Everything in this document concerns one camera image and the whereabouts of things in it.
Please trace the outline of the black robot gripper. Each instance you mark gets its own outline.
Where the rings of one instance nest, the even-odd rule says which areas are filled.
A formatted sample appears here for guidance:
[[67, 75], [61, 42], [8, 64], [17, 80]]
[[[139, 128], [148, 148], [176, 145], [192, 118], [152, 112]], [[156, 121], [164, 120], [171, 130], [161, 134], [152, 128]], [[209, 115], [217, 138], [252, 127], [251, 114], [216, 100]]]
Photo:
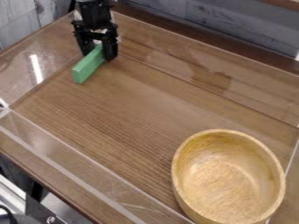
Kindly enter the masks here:
[[117, 25], [111, 9], [117, 0], [75, 0], [73, 30], [81, 54], [95, 49], [93, 39], [101, 40], [104, 57], [111, 61], [117, 56]]

